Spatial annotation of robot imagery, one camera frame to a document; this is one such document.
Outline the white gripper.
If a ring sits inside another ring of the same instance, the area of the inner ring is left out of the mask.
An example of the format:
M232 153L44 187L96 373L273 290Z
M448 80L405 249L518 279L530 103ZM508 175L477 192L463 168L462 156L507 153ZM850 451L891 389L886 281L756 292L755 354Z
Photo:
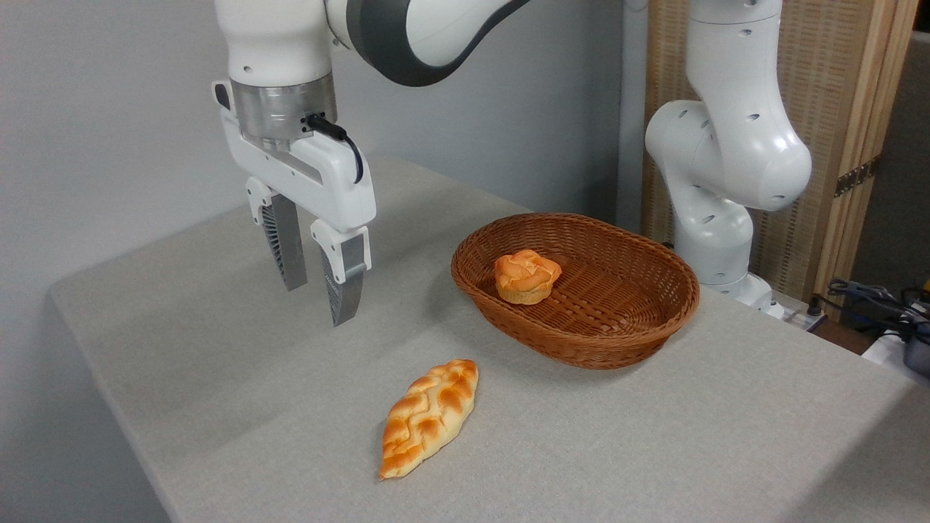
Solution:
M331 79L292 86L216 81L212 94L247 199L287 291L307 282L298 208L316 219L333 325L355 317L372 267L368 225L376 215L368 162L336 125Z

